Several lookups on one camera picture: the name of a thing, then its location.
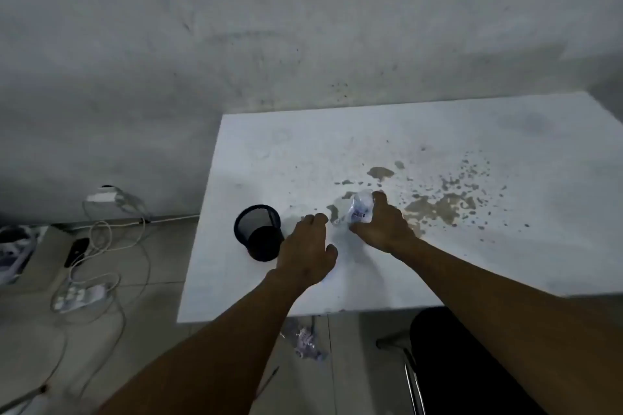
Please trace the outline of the person's left hand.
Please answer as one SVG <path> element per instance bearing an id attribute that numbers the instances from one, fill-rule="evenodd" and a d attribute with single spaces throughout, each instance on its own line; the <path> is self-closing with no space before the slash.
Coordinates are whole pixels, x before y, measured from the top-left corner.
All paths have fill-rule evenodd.
<path id="1" fill-rule="evenodd" d="M 329 245 L 327 224 L 323 213 L 301 218 L 281 244 L 276 268 L 265 279 L 296 295 L 320 283 L 327 276 L 322 275 L 322 254 Z"/>

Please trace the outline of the person's right hand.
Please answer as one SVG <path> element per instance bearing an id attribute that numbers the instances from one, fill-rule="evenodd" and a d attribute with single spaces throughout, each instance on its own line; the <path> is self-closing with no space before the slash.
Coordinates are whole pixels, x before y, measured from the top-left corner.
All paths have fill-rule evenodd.
<path id="1" fill-rule="evenodd" d="M 421 244 L 398 208 L 390 205 L 385 193 L 374 191 L 373 240 L 367 245 L 397 259 L 412 254 Z"/>

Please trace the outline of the clear plastic packet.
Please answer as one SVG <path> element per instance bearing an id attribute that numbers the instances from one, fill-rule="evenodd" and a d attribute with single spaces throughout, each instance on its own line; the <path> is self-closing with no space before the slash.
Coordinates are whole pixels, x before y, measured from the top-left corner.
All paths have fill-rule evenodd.
<path id="1" fill-rule="evenodd" d="M 372 190 L 349 191 L 334 204 L 331 223 L 350 226 L 353 223 L 370 223 L 373 218 L 374 197 Z"/>

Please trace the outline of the person's right forearm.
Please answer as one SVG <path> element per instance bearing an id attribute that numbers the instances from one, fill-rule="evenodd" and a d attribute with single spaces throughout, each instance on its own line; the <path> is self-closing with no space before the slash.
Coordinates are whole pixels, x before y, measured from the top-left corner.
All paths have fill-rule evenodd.
<path id="1" fill-rule="evenodd" d="M 623 328 L 418 238 L 390 249 L 549 415 L 623 415 Z"/>

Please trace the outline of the person's left forearm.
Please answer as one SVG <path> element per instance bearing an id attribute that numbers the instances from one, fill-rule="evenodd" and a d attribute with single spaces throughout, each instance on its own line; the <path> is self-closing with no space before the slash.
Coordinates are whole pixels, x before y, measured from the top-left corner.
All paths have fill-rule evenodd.
<path id="1" fill-rule="evenodd" d="M 269 271 L 190 338 L 159 356 L 96 415 L 249 415 L 277 336 L 312 272 Z"/>

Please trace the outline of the black mesh pen holder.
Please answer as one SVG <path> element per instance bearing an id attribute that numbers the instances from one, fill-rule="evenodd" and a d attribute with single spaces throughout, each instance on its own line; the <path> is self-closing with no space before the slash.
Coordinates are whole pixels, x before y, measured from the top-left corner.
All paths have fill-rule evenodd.
<path id="1" fill-rule="evenodd" d="M 255 261 L 276 259 L 284 241 L 279 214 L 269 205 L 246 208 L 235 220 L 234 235 Z"/>

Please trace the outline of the crumpled plastic wrapper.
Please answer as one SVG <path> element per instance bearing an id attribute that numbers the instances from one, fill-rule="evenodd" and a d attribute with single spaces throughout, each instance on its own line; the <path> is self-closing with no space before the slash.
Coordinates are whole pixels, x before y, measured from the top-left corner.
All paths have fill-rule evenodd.
<path id="1" fill-rule="evenodd" d="M 287 318 L 280 335 L 300 359 L 316 362 L 322 362 L 325 359 L 325 352 L 318 346 L 312 327 L 305 326 L 296 319 Z"/>

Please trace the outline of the black chair seat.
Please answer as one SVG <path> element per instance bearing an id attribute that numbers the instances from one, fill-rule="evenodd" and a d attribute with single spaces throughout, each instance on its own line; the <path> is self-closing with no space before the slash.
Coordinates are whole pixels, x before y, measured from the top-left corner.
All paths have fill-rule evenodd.
<path id="1" fill-rule="evenodd" d="M 419 312 L 409 337 L 426 415 L 547 415 L 448 308 Z"/>

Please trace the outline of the black phone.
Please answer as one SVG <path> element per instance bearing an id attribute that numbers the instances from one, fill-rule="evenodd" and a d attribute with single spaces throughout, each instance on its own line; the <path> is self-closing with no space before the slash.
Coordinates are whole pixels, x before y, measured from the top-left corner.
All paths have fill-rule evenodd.
<path id="1" fill-rule="evenodd" d="M 85 254 L 89 250 L 89 247 L 89 238 L 79 238 L 74 240 L 67 254 L 67 258 L 64 262 L 64 268 L 69 269 L 75 265 L 80 265 L 80 262 L 85 257 Z"/>

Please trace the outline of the white power strip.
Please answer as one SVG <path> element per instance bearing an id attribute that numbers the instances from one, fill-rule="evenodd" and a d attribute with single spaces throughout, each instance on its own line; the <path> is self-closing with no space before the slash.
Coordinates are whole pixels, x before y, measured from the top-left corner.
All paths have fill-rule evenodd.
<path id="1" fill-rule="evenodd" d="M 88 287 L 69 285 L 62 287 L 51 301 L 51 311 L 56 314 L 66 314 L 78 309 L 89 307 L 106 299 L 110 292 L 107 284 L 96 284 Z"/>

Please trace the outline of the cardboard box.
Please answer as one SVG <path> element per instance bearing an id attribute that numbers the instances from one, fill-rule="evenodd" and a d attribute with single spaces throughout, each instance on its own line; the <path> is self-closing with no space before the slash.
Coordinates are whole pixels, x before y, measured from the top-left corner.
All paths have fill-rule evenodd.
<path id="1" fill-rule="evenodd" d="M 51 289 L 75 240 L 74 235 L 54 226 L 39 227 L 37 231 L 37 246 L 15 283 L 17 293 L 40 293 Z"/>

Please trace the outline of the white plastic bag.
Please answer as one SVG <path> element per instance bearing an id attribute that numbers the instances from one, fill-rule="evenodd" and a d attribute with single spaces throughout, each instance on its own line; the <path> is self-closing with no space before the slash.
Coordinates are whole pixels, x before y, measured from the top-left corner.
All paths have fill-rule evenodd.
<path id="1" fill-rule="evenodd" d="M 35 252 L 38 232 L 29 226 L 0 228 L 0 286 L 12 285 Z"/>

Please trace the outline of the grey metal rod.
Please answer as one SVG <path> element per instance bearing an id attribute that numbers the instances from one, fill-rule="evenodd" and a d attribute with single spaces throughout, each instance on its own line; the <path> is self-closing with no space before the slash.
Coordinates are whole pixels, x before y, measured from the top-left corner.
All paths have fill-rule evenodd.
<path id="1" fill-rule="evenodd" d="M 21 408 L 22 411 L 26 409 L 27 405 L 31 403 L 36 397 L 46 394 L 48 392 L 48 384 L 43 384 L 40 387 L 37 387 L 26 394 L 23 394 L 8 403 L 5 403 L 0 406 L 0 415 L 6 415 L 9 411 L 15 408 Z"/>

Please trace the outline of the metal chair frame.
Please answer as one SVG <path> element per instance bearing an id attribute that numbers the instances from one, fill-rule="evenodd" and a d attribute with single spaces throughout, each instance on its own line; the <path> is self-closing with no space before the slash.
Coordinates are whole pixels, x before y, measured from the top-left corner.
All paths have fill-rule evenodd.
<path id="1" fill-rule="evenodd" d="M 409 389 L 413 414 L 427 415 L 416 372 L 416 362 L 410 350 L 409 335 L 409 330 L 400 330 L 399 332 L 378 338 L 375 341 L 375 345 L 379 350 L 390 351 L 400 356 Z"/>

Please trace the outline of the white wall charger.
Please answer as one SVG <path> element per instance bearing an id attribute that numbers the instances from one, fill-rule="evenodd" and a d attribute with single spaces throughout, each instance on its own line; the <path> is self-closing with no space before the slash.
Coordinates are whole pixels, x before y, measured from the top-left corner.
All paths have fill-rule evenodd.
<path id="1" fill-rule="evenodd" d="M 125 202 L 123 192 L 112 185 L 103 185 L 92 194 L 87 195 L 86 203 L 95 205 L 117 205 L 120 206 Z"/>

